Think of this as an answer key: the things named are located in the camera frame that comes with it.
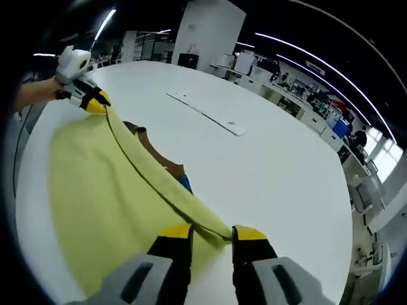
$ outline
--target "blue fabric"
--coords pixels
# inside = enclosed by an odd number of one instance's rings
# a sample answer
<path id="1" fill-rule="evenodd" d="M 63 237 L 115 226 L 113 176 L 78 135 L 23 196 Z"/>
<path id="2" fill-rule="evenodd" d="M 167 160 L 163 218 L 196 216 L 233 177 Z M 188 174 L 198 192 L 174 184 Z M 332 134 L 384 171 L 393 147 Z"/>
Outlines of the blue fabric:
<path id="1" fill-rule="evenodd" d="M 190 181 L 188 180 L 188 177 L 186 175 L 182 175 L 180 177 L 177 177 L 177 180 L 179 183 L 181 183 L 191 194 L 192 193 L 192 188 L 190 185 Z"/>

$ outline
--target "white pillar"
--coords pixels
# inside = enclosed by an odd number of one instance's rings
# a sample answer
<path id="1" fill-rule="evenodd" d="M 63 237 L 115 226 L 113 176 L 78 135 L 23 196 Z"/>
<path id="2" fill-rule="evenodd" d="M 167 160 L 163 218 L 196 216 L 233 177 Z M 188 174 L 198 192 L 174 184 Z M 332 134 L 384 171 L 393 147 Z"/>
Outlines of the white pillar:
<path id="1" fill-rule="evenodd" d="M 180 53 L 199 55 L 197 69 L 209 66 L 222 54 L 232 54 L 246 13 L 227 0 L 195 0 L 188 3 L 177 33 L 172 64 Z"/>
<path id="2" fill-rule="evenodd" d="M 121 62 L 132 62 L 134 56 L 136 30 L 128 30 L 123 38 L 123 47 L 121 48 Z"/>

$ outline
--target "white desk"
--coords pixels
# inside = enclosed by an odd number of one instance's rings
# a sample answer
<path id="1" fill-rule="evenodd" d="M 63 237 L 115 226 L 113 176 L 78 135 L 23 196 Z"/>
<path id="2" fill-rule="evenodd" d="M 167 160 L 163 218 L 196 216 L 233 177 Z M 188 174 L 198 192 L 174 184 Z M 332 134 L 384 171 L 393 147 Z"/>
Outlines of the white desk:
<path id="1" fill-rule="evenodd" d="M 210 65 L 210 66 L 214 67 L 215 69 L 222 69 L 222 70 L 229 71 L 229 72 L 241 75 L 241 76 L 245 76 L 245 74 L 234 71 L 231 68 L 223 67 L 221 65 Z M 314 112 L 314 110 L 312 109 L 312 107 L 309 103 L 300 99 L 292 92 L 288 91 L 287 89 L 285 89 L 275 83 L 270 83 L 270 82 L 263 83 L 254 78 L 251 78 L 251 79 L 254 82 L 261 83 L 263 86 L 265 86 L 265 87 L 279 93 L 283 97 L 289 99 L 291 102 L 300 106 L 305 112 L 309 113 L 309 115 L 314 117 L 318 122 L 321 122 L 323 125 L 325 125 L 325 128 L 331 129 L 331 127 L 326 123 L 326 121 L 320 115 L 318 115 L 317 113 Z M 342 145 L 347 146 L 344 143 L 344 141 L 342 141 L 341 139 L 337 139 L 337 141 L 340 141 Z M 364 176 L 370 175 L 370 172 L 367 169 L 367 167 L 362 165 L 362 163 L 356 158 L 355 154 L 350 150 L 350 148 L 348 146 L 347 146 L 347 149 L 349 150 L 350 156 L 348 157 L 346 162 L 344 162 L 344 164 L 343 164 L 343 170 L 345 171 L 347 180 L 351 181 L 353 179 L 354 175 L 358 175 L 359 177 L 364 177 Z"/>
<path id="2" fill-rule="evenodd" d="M 132 62 L 89 75 L 109 94 L 123 120 L 148 129 L 164 156 L 185 165 L 196 196 L 230 226 L 264 232 L 279 256 L 290 256 L 338 304 L 347 281 L 352 218 L 335 152 L 306 126 L 265 99 L 203 72 Z M 167 96 L 181 92 L 201 109 L 230 118 L 236 137 Z M 58 302 L 83 297 L 53 229 L 48 202 L 48 149 L 55 129 L 86 114 L 66 101 L 49 103 L 32 131 L 17 190 L 17 229 L 30 267 Z M 195 283 L 186 304 L 236 304 L 231 248 Z"/>

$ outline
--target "yellow cloth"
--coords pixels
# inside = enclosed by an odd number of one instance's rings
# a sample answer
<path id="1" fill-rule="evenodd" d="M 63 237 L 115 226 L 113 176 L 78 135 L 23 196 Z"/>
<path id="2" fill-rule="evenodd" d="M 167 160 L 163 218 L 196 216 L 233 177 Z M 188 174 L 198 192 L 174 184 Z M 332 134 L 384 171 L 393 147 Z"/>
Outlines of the yellow cloth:
<path id="1" fill-rule="evenodd" d="M 57 130 L 50 201 L 60 246 L 86 295 L 169 226 L 195 223 L 192 278 L 220 253 L 230 229 L 176 181 L 112 108 Z"/>

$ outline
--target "black ceiling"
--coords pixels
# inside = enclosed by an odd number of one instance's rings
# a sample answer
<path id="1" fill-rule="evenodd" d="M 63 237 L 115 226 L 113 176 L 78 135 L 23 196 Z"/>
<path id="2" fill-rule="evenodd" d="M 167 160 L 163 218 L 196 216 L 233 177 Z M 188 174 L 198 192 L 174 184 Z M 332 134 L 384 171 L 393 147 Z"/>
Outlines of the black ceiling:
<path id="1" fill-rule="evenodd" d="M 366 94 L 385 118 L 397 143 L 403 148 L 407 147 L 407 93 L 385 61 L 368 43 L 335 19 L 299 3 L 288 0 L 230 1 L 247 13 L 239 41 L 253 44 L 256 52 L 269 57 L 278 53 L 299 64 L 305 65 L 307 60 L 323 68 L 326 80 L 342 91 L 373 126 L 389 137 L 382 120 L 365 98 L 337 73 L 291 46 L 255 36 L 254 33 L 277 37 L 322 58 Z M 404 41 L 407 25 L 402 1 L 304 2 L 334 15 L 373 43 L 407 86 L 407 44 Z M 173 29 L 171 34 L 175 37 L 187 3 L 188 0 L 75 1 L 66 15 L 54 24 L 39 51 L 60 52 L 65 44 L 93 37 L 111 8 L 116 8 L 117 12 L 101 38 L 122 37 L 125 31 L 131 29 Z"/>

